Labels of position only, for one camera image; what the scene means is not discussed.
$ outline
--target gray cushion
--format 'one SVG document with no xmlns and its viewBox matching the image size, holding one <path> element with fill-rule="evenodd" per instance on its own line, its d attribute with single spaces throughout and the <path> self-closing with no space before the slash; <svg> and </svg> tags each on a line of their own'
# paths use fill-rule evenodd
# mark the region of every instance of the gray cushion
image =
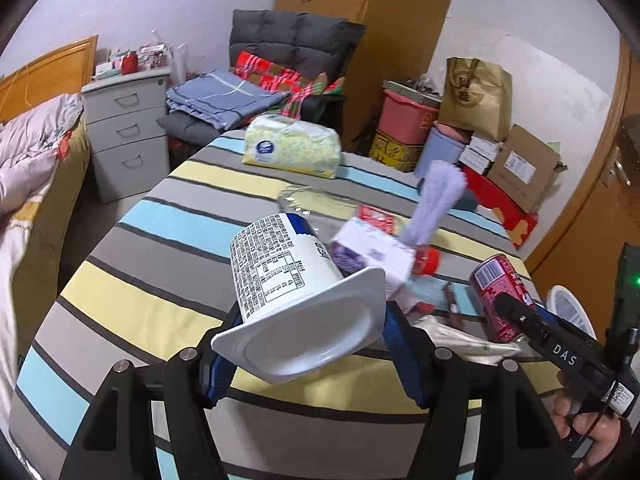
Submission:
<svg viewBox="0 0 640 480">
<path fill-rule="evenodd" d="M 198 146 L 206 146 L 221 135 L 210 124 L 184 112 L 172 112 L 156 122 L 167 135 Z"/>
<path fill-rule="evenodd" d="M 288 10 L 235 10 L 229 41 L 231 66 L 243 50 L 300 72 L 326 72 L 333 82 L 347 65 L 365 27 L 343 18 Z"/>
</svg>

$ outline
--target brown paper bag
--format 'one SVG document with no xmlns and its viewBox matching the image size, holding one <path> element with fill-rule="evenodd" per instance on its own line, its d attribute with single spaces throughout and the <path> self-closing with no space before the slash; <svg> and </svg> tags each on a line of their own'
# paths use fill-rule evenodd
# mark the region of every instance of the brown paper bag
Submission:
<svg viewBox="0 0 640 480">
<path fill-rule="evenodd" d="M 450 57 L 438 122 L 504 140 L 511 127 L 511 74 L 481 59 Z"/>
</svg>

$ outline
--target blue container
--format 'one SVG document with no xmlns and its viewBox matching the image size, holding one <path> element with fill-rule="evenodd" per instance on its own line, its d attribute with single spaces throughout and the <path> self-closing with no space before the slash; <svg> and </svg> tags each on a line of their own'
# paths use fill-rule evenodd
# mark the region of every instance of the blue container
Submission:
<svg viewBox="0 0 640 480">
<path fill-rule="evenodd" d="M 414 175 L 418 178 L 424 178 L 434 160 L 444 160 L 455 164 L 460 160 L 463 151 L 465 151 L 465 145 L 462 142 L 447 137 L 434 126 L 429 132 L 427 142 L 424 143 L 424 149 Z"/>
</svg>

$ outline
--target pink basket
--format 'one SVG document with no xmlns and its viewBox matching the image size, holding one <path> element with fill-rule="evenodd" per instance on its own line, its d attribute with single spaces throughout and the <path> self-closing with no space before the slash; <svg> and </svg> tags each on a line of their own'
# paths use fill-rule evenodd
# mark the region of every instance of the pink basket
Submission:
<svg viewBox="0 0 640 480">
<path fill-rule="evenodd" d="M 424 144 L 438 119 L 438 110 L 385 89 L 385 104 L 378 128 L 403 144 Z"/>
</svg>

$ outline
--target drawer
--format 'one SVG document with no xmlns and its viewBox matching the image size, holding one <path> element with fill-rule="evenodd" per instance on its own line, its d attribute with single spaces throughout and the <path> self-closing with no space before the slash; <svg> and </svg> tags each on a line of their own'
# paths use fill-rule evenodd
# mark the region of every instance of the drawer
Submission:
<svg viewBox="0 0 640 480">
<path fill-rule="evenodd" d="M 103 202 L 150 191 L 169 174 L 166 137 L 104 150 L 92 161 Z"/>
<path fill-rule="evenodd" d="M 166 77 L 152 77 L 87 92 L 84 94 L 86 122 L 90 124 L 140 110 L 163 107 L 166 103 L 166 80 Z"/>
<path fill-rule="evenodd" d="M 156 119 L 164 115 L 164 107 L 150 108 L 88 124 L 91 152 L 103 152 L 130 142 L 164 136 L 164 130 L 156 123 Z"/>
</svg>

